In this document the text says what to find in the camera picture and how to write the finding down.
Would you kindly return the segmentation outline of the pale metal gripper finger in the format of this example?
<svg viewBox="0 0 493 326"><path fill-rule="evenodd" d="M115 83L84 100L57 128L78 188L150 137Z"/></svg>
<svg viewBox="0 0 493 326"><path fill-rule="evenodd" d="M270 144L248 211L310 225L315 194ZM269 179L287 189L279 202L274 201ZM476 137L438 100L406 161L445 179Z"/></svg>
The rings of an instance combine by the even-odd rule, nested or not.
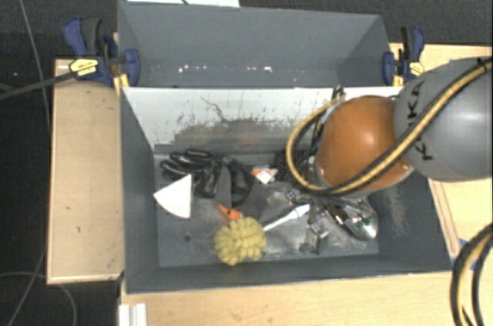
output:
<svg viewBox="0 0 493 326"><path fill-rule="evenodd" d="M330 234L329 230L307 230L307 246L308 251L313 254L320 253L320 245Z"/></svg>
<svg viewBox="0 0 493 326"><path fill-rule="evenodd" d="M310 213L307 222L312 231L328 231L328 215L326 213Z"/></svg>

